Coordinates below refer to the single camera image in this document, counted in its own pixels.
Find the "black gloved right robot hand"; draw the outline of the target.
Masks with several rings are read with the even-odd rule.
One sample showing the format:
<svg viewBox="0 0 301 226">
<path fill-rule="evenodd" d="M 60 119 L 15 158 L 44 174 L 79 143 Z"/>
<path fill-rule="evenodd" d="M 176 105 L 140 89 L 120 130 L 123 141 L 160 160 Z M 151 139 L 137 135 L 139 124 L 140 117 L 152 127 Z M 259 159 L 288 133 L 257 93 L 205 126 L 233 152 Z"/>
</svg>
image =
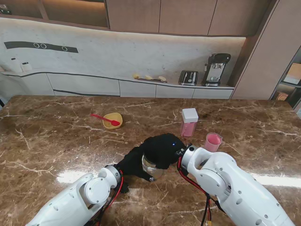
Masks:
<svg viewBox="0 0 301 226">
<path fill-rule="evenodd" d="M 166 170 L 177 162 L 179 157 L 176 152 L 186 146 L 174 134 L 166 133 L 147 138 L 140 147 L 149 162 L 154 163 L 157 169 Z"/>
</svg>

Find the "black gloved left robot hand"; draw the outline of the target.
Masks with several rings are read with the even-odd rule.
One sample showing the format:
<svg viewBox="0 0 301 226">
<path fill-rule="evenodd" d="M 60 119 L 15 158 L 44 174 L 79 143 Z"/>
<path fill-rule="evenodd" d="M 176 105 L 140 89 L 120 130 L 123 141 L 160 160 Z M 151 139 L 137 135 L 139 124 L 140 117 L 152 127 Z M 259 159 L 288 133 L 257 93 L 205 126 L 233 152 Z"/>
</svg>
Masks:
<svg viewBox="0 0 301 226">
<path fill-rule="evenodd" d="M 144 145 L 133 148 L 124 156 L 123 160 L 116 165 L 117 169 L 121 170 L 123 175 L 136 176 L 149 182 L 154 181 L 153 176 L 143 170 L 142 156 L 144 151 Z"/>
</svg>

